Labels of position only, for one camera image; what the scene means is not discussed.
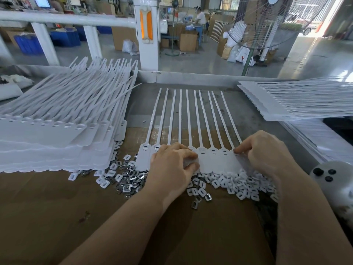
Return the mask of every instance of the wheel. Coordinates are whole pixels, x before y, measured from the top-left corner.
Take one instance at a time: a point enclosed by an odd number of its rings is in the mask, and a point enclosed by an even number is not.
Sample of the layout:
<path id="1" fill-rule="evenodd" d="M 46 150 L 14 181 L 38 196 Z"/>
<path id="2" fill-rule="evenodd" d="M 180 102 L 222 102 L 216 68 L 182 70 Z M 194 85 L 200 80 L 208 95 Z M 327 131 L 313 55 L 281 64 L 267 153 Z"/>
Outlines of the wheel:
<path id="1" fill-rule="evenodd" d="M 307 28 L 304 32 L 303 35 L 307 36 L 311 32 L 310 28 Z"/>

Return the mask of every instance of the forearm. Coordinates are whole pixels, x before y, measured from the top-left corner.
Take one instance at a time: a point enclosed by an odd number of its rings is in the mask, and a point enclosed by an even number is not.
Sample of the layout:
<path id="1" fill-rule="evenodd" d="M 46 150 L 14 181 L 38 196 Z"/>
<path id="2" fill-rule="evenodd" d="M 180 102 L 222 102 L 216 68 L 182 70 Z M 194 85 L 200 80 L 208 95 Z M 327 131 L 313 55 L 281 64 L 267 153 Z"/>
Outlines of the forearm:
<path id="1" fill-rule="evenodd" d="M 320 187 L 303 170 L 277 179 L 278 265 L 348 264 L 353 249 Z"/>
<path id="2" fill-rule="evenodd" d="M 140 191 L 61 265 L 138 264 L 162 214 L 162 204 L 143 190 Z"/>

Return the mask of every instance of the white railing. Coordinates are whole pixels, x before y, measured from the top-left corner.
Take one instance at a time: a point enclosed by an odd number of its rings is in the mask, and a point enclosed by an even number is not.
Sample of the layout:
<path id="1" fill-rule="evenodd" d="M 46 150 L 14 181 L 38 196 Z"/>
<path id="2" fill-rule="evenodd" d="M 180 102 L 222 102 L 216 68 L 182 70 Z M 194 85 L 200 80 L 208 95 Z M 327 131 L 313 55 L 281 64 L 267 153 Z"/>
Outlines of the white railing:
<path id="1" fill-rule="evenodd" d="M 6 21 L 25 21 L 31 22 L 38 41 L 51 66 L 60 66 L 55 48 L 47 31 L 45 23 L 76 24 L 84 26 L 87 44 L 91 57 L 102 58 L 101 46 L 98 39 L 96 26 L 112 26 L 136 28 L 135 18 L 120 18 L 110 16 L 92 16 L 92 15 L 70 15 L 70 14 L 51 14 L 51 13 L 25 13 L 14 11 L 0 11 L 0 20 Z M 15 61 L 0 36 L 0 66 L 15 64 Z"/>

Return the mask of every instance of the hand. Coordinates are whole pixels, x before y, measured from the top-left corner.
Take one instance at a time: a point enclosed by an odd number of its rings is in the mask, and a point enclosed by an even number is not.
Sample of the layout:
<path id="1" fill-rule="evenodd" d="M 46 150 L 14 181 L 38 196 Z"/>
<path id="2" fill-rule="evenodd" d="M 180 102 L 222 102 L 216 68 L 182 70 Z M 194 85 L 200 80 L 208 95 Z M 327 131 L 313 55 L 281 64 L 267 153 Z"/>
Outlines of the hand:
<path id="1" fill-rule="evenodd" d="M 185 191 L 192 175 L 200 165 L 196 162 L 183 167 L 185 158 L 195 160 L 197 153 L 176 142 L 162 145 L 152 155 L 151 168 L 143 191 L 147 191 L 163 204 L 163 211 Z"/>
<path id="2" fill-rule="evenodd" d="M 288 170 L 300 169 L 284 142 L 262 130 L 246 138 L 234 152 L 245 153 L 251 165 L 269 177 L 280 176 Z"/>

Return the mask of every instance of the shiny floor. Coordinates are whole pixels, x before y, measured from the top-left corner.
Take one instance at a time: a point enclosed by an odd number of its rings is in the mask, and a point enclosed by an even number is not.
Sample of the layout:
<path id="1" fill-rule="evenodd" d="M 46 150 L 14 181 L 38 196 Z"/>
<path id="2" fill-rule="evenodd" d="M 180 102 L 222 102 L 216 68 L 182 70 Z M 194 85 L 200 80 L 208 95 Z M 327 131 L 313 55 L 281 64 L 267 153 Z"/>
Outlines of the shiny floor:
<path id="1" fill-rule="evenodd" d="M 99 37 L 103 57 L 120 58 L 129 57 L 114 49 L 112 35 Z M 44 55 L 23 55 L 20 49 L 8 44 L 17 64 L 47 65 Z M 79 47 L 55 48 L 61 65 L 69 65 L 78 56 L 79 59 L 89 56 L 86 42 Z M 217 43 L 210 38 L 202 43 L 196 53 L 190 56 L 167 56 L 169 49 L 162 49 L 160 54 L 160 71 L 205 73 L 219 75 L 241 75 L 241 63 L 230 63 L 223 60 L 216 53 Z M 248 76 L 271 77 L 283 79 L 308 79 L 342 75 L 353 81 L 353 42 L 326 40 L 314 37 L 298 37 L 287 60 L 275 59 L 268 67 L 250 67 Z"/>

